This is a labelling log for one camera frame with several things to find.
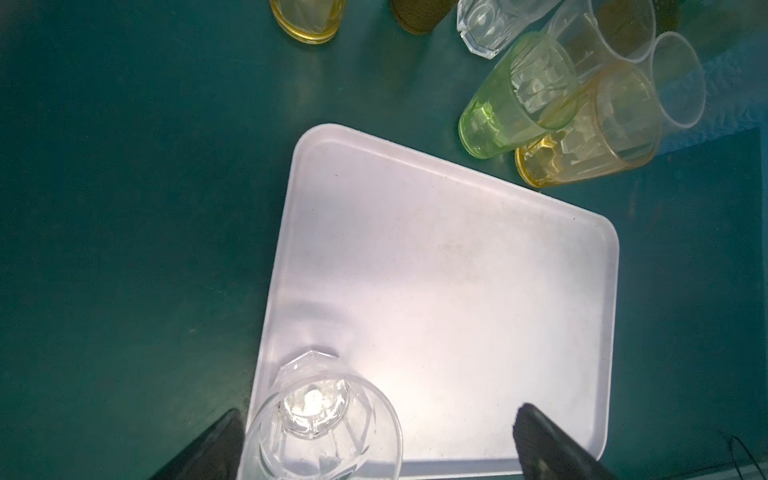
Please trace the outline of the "clear faceted glass back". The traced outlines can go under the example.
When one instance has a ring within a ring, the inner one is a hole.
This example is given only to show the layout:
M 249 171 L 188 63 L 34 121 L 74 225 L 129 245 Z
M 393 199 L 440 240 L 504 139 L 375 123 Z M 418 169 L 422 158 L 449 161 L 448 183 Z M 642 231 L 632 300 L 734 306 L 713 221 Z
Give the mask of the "clear faceted glass back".
M 467 49 L 493 59 L 558 0 L 459 0 L 456 28 Z

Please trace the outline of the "green faceted glass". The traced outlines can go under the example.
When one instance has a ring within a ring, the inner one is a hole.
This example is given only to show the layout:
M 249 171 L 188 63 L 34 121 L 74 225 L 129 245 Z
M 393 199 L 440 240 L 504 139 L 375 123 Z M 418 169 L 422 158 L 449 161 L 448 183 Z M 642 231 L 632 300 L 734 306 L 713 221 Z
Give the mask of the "green faceted glass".
M 565 127 L 575 116 L 579 81 L 552 37 L 529 32 L 513 42 L 458 122 L 465 150 L 489 159 Z

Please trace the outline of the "lilac plastic tray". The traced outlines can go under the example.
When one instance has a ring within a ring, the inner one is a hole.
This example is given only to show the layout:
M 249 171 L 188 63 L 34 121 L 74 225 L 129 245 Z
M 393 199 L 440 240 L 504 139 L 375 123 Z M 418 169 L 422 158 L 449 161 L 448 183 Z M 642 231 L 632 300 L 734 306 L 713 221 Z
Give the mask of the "lilac plastic tray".
M 318 351 L 386 396 L 403 478 L 519 473 L 526 403 L 599 457 L 618 267 L 601 215 L 315 126 L 292 155 L 248 417 Z

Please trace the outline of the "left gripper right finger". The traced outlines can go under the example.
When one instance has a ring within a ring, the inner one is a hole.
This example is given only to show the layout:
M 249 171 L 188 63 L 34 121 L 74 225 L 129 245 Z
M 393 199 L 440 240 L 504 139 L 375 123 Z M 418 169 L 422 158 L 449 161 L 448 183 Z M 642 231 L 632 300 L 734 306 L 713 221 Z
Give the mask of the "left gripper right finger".
M 535 405 L 524 403 L 513 425 L 522 475 L 529 479 L 616 479 Z

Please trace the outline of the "dark brown textured cup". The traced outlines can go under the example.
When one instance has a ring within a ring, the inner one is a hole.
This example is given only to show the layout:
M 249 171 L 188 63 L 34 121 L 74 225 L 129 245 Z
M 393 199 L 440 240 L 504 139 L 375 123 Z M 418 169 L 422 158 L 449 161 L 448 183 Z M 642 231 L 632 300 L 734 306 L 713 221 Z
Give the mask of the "dark brown textured cup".
M 457 0 L 390 0 L 398 24 L 414 35 L 430 33 L 458 3 Z

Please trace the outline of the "clear faceted glass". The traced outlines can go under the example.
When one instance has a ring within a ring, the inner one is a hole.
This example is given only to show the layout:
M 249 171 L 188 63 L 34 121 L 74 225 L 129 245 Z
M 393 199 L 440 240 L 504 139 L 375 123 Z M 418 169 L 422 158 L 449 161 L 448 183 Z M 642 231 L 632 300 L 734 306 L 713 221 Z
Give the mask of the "clear faceted glass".
M 493 59 L 558 0 L 459 0 L 456 28 L 467 49 Z
M 387 396 L 309 350 L 277 372 L 246 431 L 240 479 L 397 479 L 403 434 Z
M 656 37 L 655 10 L 650 0 L 565 0 L 542 32 L 560 43 L 584 83 L 607 64 L 647 58 Z
M 685 37 L 673 31 L 657 36 L 639 67 L 658 96 L 663 136 L 688 130 L 700 121 L 706 106 L 705 74 Z

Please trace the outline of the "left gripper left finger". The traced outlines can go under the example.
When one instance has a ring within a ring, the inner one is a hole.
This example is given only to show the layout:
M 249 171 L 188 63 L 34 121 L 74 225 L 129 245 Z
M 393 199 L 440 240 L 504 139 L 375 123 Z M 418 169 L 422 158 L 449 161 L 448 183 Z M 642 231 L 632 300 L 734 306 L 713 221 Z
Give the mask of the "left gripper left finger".
M 235 479 L 244 438 L 242 414 L 238 409 L 230 409 L 160 468 L 151 480 Z

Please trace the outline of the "tall yellow glass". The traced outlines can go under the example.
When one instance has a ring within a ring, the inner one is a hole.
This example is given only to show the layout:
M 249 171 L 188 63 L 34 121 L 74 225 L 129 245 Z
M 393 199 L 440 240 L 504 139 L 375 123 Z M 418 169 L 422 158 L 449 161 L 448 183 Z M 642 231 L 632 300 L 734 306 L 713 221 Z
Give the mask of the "tall yellow glass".
M 338 32 L 346 0 L 271 0 L 278 25 L 294 39 L 310 45 L 330 41 Z

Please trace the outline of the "amber faceted glass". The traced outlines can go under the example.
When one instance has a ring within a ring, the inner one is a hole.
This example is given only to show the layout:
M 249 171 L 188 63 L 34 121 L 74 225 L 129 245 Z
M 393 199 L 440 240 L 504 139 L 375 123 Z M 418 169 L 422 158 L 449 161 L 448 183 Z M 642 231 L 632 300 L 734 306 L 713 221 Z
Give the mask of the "amber faceted glass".
M 633 64 L 613 63 L 566 101 L 576 113 L 564 128 L 515 151 L 521 178 L 543 188 L 631 170 L 648 163 L 662 139 L 652 81 Z

